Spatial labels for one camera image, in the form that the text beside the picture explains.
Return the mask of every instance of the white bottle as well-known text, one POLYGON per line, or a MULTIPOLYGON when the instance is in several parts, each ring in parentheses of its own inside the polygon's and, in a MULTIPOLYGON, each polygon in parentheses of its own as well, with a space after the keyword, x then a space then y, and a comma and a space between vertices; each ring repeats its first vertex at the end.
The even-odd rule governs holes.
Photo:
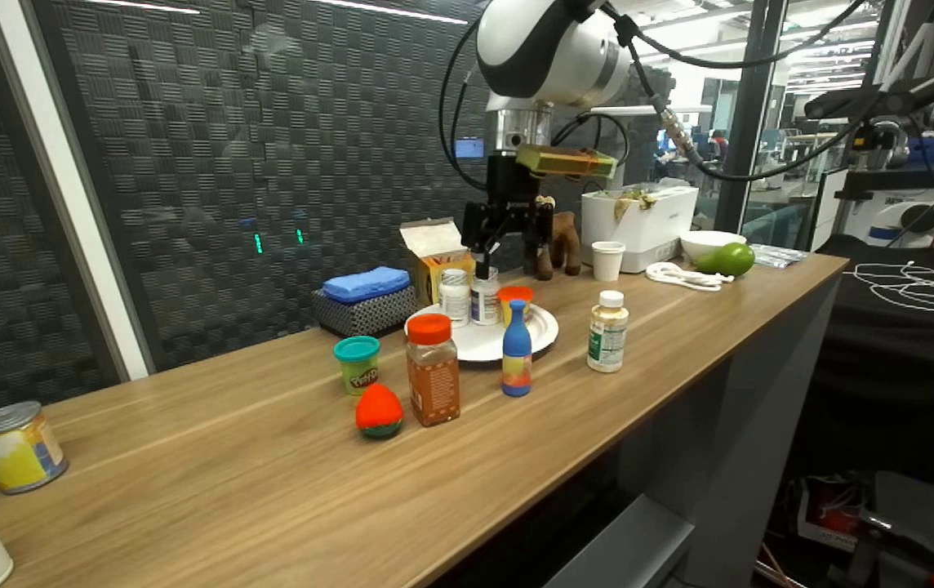
POLYGON ((590 307, 590 335, 589 335, 589 366, 595 372, 619 372, 624 366, 627 346, 627 319, 624 291, 601 291, 590 307))
POLYGON ((454 323, 466 323, 466 313, 472 313, 466 270, 465 267, 443 267, 438 293, 440 293, 440 311, 454 323))

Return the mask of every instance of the metal frame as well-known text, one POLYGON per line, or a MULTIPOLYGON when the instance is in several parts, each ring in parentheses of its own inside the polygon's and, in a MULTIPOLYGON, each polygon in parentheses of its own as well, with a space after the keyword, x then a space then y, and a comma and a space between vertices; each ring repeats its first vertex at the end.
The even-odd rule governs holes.
POLYGON ((26 0, 0 0, 0 65, 48 182, 60 221, 88 287, 88 299, 106 331, 112 362, 121 380, 143 380, 154 366, 136 311, 44 51, 32 6, 26 0))

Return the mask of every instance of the red toy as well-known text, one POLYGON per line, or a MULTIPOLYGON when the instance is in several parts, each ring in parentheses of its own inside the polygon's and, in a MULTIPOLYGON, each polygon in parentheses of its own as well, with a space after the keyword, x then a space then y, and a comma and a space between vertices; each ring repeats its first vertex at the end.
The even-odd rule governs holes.
POLYGON ((403 422, 405 422, 403 402, 388 384, 373 381, 362 389, 357 405, 357 428, 362 436, 368 440, 396 436, 403 431, 403 422))

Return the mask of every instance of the lime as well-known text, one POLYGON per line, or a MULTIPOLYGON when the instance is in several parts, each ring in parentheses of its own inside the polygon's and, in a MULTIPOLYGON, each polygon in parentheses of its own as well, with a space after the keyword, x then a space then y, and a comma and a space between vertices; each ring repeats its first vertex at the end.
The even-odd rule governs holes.
POLYGON ((756 267, 756 247, 745 246, 745 240, 731 240, 731 246, 720 247, 708 265, 720 274, 735 274, 738 279, 738 274, 756 267))

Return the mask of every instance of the condiment bottle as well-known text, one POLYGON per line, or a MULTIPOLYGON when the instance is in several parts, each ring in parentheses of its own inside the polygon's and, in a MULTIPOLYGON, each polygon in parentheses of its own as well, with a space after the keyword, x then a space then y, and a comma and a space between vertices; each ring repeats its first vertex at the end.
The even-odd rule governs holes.
POLYGON ((472 291, 466 291, 466 270, 465 267, 443 267, 440 270, 440 311, 454 323, 466 323, 466 316, 472 316, 472 291))
POLYGON ((619 372, 624 366, 627 346, 627 319, 624 291, 601 291, 590 307, 590 338, 589 338, 589 366, 595 372, 619 372))
POLYGON ((503 395, 523 397, 531 391, 531 332, 525 328, 525 304, 509 299, 509 323, 503 331, 503 395))
POLYGON ((461 358, 443 313, 408 319, 405 366, 413 407, 424 428, 461 418, 461 358))

